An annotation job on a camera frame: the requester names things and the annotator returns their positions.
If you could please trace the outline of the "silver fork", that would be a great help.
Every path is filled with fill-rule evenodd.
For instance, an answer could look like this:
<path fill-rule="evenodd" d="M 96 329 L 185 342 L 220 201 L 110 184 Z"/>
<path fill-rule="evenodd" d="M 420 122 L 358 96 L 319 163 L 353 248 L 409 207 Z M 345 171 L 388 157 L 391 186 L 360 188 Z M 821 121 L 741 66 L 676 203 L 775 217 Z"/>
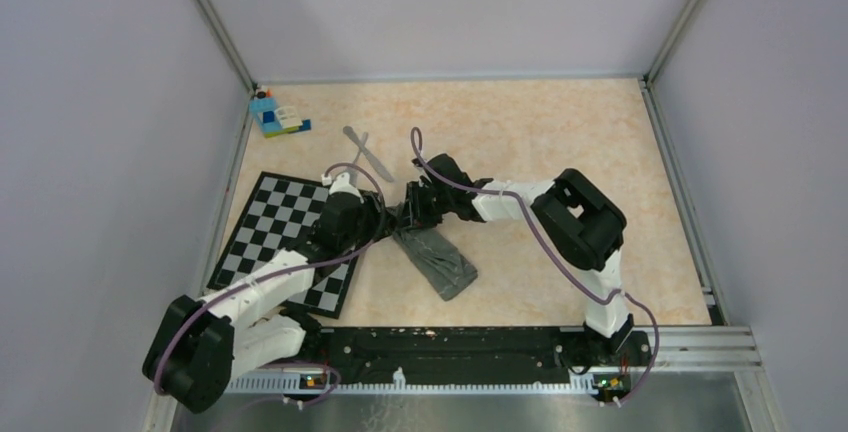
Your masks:
<path fill-rule="evenodd" d="M 348 137 L 351 140 L 356 138 L 361 145 L 364 145 L 368 141 L 369 134 L 368 134 L 368 132 L 363 132 L 361 135 L 357 135 L 355 132 L 353 132 L 352 134 L 349 134 Z M 362 155 L 362 151 L 358 150 L 356 152 L 356 155 L 354 156 L 352 164 L 357 165 L 361 155 Z M 348 168 L 348 174 L 349 174 L 350 184 L 355 186 L 357 179 L 358 179 L 358 170 L 355 169 L 355 168 Z"/>

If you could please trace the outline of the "grey cloth napkin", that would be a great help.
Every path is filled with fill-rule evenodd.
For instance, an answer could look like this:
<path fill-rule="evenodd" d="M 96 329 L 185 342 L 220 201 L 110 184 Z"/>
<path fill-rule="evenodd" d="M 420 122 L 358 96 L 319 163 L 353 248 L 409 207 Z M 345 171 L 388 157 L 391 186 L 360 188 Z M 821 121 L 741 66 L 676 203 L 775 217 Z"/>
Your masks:
<path fill-rule="evenodd" d="M 438 224 L 398 220 L 392 238 L 445 302 L 479 277 L 477 267 L 440 232 Z"/>

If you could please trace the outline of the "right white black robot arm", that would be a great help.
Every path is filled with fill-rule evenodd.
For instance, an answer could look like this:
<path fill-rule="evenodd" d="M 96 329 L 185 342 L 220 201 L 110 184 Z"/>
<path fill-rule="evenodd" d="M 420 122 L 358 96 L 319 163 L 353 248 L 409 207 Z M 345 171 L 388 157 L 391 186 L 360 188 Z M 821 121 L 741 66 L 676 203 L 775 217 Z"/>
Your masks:
<path fill-rule="evenodd" d="M 558 253 L 569 279 L 588 298 L 584 330 L 589 356 L 612 364 L 626 352 L 634 327 L 621 277 L 627 220 L 584 174 L 567 168 L 537 182 L 473 181 L 447 154 L 413 163 L 421 176 L 406 187 L 396 212 L 398 230 L 433 228 L 449 213 L 471 222 L 527 222 L 544 251 Z"/>

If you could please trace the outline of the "silver table knife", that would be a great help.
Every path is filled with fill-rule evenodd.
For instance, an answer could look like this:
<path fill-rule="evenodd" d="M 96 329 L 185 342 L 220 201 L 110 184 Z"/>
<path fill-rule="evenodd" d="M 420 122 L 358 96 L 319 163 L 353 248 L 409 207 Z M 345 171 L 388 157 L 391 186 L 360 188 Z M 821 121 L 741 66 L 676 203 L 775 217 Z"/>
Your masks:
<path fill-rule="evenodd" d="M 379 177 L 388 183 L 394 183 L 395 178 L 383 162 L 368 148 L 367 142 L 369 138 L 368 132 L 358 134 L 350 125 L 345 125 L 342 128 L 342 133 L 350 139 L 358 148 L 358 154 L 366 159 L 372 169 Z"/>

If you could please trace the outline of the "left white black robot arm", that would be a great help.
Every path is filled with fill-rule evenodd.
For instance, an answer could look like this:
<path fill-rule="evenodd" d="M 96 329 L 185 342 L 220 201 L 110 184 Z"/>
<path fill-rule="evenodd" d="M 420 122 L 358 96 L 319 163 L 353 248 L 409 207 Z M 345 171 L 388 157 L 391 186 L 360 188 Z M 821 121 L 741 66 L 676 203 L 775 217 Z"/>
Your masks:
<path fill-rule="evenodd" d="M 165 309 L 142 363 L 155 391 L 193 413 L 209 409 L 235 379 L 277 359 L 308 365 L 320 338 L 297 320 L 266 315 L 307 291 L 376 242 L 388 222 L 384 199 L 344 188 L 329 194 L 318 219 L 271 260 L 200 298 L 181 295 Z"/>

